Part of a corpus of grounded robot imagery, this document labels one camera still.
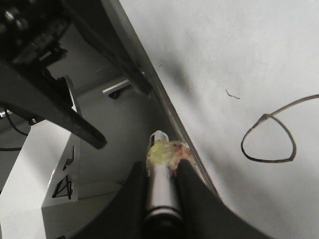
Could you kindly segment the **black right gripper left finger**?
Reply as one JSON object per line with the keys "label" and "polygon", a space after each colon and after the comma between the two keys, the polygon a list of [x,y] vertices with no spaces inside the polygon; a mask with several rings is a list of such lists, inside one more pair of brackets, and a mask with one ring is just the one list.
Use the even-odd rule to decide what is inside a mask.
{"label": "black right gripper left finger", "polygon": [[110,204],[74,239],[141,239],[145,211],[147,171],[137,162]]}

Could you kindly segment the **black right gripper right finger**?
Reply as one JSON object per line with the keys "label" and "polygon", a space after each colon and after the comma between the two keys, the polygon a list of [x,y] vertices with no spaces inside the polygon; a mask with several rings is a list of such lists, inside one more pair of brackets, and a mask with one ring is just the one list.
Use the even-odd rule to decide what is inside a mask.
{"label": "black right gripper right finger", "polygon": [[225,206],[205,186],[190,162],[177,168],[177,188],[187,239],[269,239]]}

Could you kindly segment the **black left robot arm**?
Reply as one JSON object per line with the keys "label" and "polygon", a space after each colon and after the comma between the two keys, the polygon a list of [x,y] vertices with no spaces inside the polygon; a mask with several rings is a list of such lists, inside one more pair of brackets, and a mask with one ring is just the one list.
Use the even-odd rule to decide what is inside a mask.
{"label": "black left robot arm", "polygon": [[0,105],[30,131],[0,195],[3,239],[64,239],[82,226],[82,142],[107,141],[80,111],[66,74],[49,67],[67,50],[70,24],[142,94],[152,87],[120,34],[115,0],[3,0],[0,3]]}

